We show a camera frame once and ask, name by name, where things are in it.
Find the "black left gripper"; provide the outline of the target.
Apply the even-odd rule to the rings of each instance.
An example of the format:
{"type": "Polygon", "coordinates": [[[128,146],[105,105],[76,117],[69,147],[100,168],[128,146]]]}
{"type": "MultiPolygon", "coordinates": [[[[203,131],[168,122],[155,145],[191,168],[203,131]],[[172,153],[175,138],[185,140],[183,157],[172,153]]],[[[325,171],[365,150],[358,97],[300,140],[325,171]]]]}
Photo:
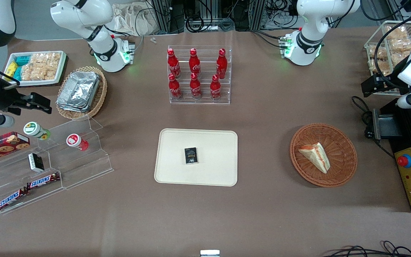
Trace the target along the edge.
{"type": "Polygon", "coordinates": [[[361,83],[362,94],[364,98],[380,92],[380,95],[401,96],[407,93],[407,84],[401,81],[396,75],[388,75],[383,80],[381,75],[374,74],[361,83]]]}

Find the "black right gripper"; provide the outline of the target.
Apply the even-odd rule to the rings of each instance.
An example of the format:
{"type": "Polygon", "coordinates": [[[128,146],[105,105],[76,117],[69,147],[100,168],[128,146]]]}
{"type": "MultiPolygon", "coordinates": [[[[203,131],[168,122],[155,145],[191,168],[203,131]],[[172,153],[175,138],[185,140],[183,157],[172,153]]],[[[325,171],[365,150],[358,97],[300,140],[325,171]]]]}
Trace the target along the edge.
{"type": "MultiPolygon", "coordinates": [[[[13,106],[13,104],[18,104],[21,100],[21,94],[18,93],[17,86],[9,85],[9,88],[5,89],[6,86],[6,84],[0,84],[0,112],[21,115],[21,108],[17,105],[13,106]]],[[[22,96],[22,100],[26,103],[25,105],[22,105],[23,109],[39,110],[46,114],[52,114],[50,99],[36,92],[31,92],[29,95],[22,96]]]]}

